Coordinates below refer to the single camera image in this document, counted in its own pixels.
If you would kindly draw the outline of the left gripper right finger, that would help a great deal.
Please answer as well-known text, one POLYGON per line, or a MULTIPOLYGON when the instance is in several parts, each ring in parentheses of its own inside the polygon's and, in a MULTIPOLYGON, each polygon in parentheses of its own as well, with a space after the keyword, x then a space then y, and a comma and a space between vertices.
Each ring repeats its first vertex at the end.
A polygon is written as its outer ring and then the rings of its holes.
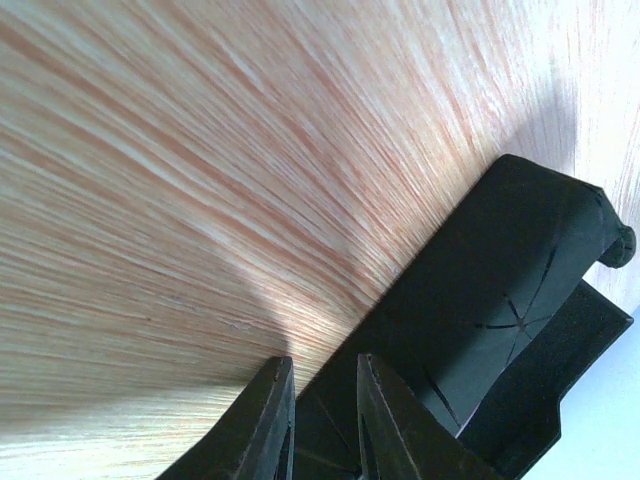
POLYGON ((393 369, 371 354, 358 356, 357 412, 364 479, 500 477, 423 407, 393 369))

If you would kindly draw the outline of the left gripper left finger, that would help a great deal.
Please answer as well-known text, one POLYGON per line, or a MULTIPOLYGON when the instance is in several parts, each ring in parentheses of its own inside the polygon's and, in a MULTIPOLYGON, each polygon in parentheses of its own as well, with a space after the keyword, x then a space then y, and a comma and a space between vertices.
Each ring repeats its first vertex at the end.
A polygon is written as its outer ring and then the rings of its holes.
POLYGON ((268 359, 214 427, 164 479, 291 479, 295 389, 290 357, 268 359))

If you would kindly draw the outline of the black glasses case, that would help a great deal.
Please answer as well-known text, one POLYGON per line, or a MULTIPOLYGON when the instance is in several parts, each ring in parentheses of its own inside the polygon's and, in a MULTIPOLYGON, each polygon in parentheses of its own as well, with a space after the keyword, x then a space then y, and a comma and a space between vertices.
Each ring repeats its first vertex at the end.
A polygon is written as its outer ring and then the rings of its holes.
POLYGON ((563 396, 631 323, 584 274, 634 252, 601 188, 500 157, 299 396, 294 477, 361 477, 362 354, 499 475, 523 477, 559 440, 563 396))

